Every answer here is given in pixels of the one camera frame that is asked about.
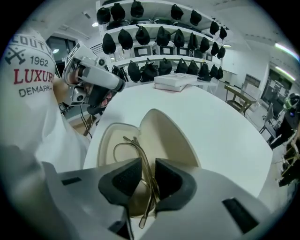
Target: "shelf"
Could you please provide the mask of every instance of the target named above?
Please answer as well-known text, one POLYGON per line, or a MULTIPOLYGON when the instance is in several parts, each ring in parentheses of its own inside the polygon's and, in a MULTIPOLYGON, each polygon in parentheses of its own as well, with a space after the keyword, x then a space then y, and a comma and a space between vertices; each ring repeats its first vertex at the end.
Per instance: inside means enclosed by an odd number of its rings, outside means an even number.
MULTIPOLYGON (((198 45, 200 45, 201 40, 203 37, 206 37, 209 41, 210 41, 210 45, 212 45, 216 40, 202 34, 199 33, 197 31, 193 31, 190 29, 186 29, 186 28, 182 28, 182 27, 177 27, 177 26, 171 26, 171 25, 166 25, 166 24, 140 24, 141 26, 145 27, 149 33, 149 36, 151 39, 156 39, 157 35, 158 35, 158 29, 163 26, 165 30, 169 31, 171 34, 174 33, 177 29, 180 29, 183 33, 184 36, 184 40, 186 43, 189 42, 189 37, 191 35, 191 33, 194 33, 198 39, 198 45)), ((118 35, 119 32, 124 29, 127 32, 130 33, 131 37, 133 40, 135 40, 135 35, 138 31, 138 27, 136 25, 129 25, 129 26, 124 26, 124 27, 119 27, 119 28, 115 28, 115 29, 111 29, 106 31, 105 33, 108 33, 112 36, 113 40, 115 43, 118 43, 118 35)), ((174 40, 174 36, 175 34, 171 35, 171 41, 174 40)))
POLYGON ((220 66, 220 63, 217 63, 217 62, 208 61, 208 60, 200 59, 200 58, 194 58, 194 57, 178 56, 178 55, 154 55, 154 56, 136 57, 136 58, 130 58, 130 59, 112 62, 111 65, 112 66, 115 65, 118 67, 124 67, 124 66, 128 65, 130 63, 130 61, 133 61, 135 63, 141 63, 141 62, 146 62, 147 58, 149 58, 150 61, 162 60, 163 58, 166 58, 168 60, 173 60, 173 61, 179 61, 182 58, 184 61, 194 60, 196 63, 206 62, 210 68, 212 67, 213 64, 215 64, 216 67, 220 66))
MULTIPOLYGON (((174 2, 162 1, 162 0, 139 0, 144 8, 144 14, 141 18, 132 17, 130 14, 131 5, 133 0, 126 0, 118 2, 125 10, 126 20, 133 20, 133 19, 157 19, 157 18, 166 18, 176 22, 175 19, 171 17, 171 8, 175 4, 174 2)), ((110 3, 103 5, 105 8, 111 8, 115 3, 110 3)), ((208 17, 207 15, 201 13, 200 11, 196 10, 198 13, 201 14, 202 20, 199 22, 198 26, 192 25, 189 20, 193 11, 193 8, 186 7, 181 4, 177 4, 178 7, 181 8, 183 11, 183 16, 181 18, 181 22, 190 25, 191 27, 197 28, 199 30, 207 29, 210 27, 211 22, 213 19, 208 17)))

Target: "person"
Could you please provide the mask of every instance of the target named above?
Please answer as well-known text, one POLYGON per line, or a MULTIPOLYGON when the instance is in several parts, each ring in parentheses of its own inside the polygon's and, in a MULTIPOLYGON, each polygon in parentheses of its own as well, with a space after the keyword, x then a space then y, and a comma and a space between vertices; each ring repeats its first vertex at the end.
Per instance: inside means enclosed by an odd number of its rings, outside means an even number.
POLYGON ((270 144, 271 149, 275 149, 281 144, 287 142, 290 137, 297 131, 292 144, 296 144, 296 140, 300 136, 300 96, 292 93, 285 102, 286 113, 284 119, 276 131, 277 139, 270 144))
POLYGON ((32 28, 11 38, 0 61, 0 144, 31 152, 57 172, 79 170, 89 140, 60 113, 68 85, 55 67, 52 50, 32 28))

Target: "white machine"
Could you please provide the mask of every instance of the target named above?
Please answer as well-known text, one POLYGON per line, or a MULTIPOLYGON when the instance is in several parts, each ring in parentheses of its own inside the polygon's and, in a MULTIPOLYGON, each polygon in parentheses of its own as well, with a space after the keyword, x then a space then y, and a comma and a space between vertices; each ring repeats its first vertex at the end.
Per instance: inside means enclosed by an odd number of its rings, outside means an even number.
POLYGON ((121 92, 125 81, 104 68, 105 61, 83 43, 78 43, 66 58, 63 78, 69 85, 64 103, 90 105, 88 112, 99 105, 112 92, 121 92))

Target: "floor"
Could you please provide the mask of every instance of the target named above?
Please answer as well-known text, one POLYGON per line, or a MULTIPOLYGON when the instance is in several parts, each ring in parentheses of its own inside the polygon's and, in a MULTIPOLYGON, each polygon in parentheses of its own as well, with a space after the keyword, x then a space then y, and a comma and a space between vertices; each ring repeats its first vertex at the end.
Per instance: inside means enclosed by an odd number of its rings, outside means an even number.
MULTIPOLYGON (((224 89, 224 83, 220 82, 216 90, 216 96, 223 101, 226 99, 226 90, 224 89)), ((228 93, 228 99, 233 98, 232 93, 228 93)), ((255 112, 248 110, 245 114, 246 119, 253 124, 253 126, 259 131, 263 125, 263 115, 266 115, 267 110, 260 106, 255 112)), ((270 134, 267 131, 263 132, 263 137, 267 140, 270 134)), ((272 164, 270 166, 269 174, 264 183, 264 186, 258 196, 258 198, 273 212, 276 209, 283 206, 292 197, 293 185, 279 187, 278 179, 280 179, 280 172, 282 168, 282 156, 285 152, 285 145, 281 145, 274 149, 272 164)))

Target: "ceiling light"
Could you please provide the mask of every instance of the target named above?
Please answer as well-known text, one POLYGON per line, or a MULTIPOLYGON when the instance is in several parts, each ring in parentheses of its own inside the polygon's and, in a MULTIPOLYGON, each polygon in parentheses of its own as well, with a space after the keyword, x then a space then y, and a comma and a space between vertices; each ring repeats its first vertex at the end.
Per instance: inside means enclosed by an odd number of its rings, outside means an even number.
POLYGON ((292 55, 295 59, 297 59, 297 61, 299 61, 299 56, 298 54, 294 53, 292 50, 278 44, 278 43, 275 43, 275 47, 281 49, 282 51, 286 52, 287 54, 289 55, 292 55))
POLYGON ((285 75, 287 75, 288 77, 290 77, 293 81, 296 80, 296 78, 294 78, 292 75, 290 75, 288 72, 284 71, 283 69, 281 69, 280 67, 275 67, 277 70, 279 70, 280 72, 284 73, 285 75))

